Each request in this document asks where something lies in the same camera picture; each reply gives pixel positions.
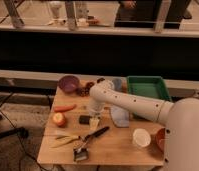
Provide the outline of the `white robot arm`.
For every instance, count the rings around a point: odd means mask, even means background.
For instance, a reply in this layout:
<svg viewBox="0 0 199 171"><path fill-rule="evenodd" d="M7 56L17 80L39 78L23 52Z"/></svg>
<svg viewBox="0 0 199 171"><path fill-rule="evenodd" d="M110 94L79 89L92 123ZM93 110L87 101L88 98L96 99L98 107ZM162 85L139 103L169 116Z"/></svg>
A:
<svg viewBox="0 0 199 171"><path fill-rule="evenodd" d="M114 90L104 80L90 89L88 110L100 113L105 103L113 104L165 127L163 171L199 171L199 99L175 103Z"/></svg>

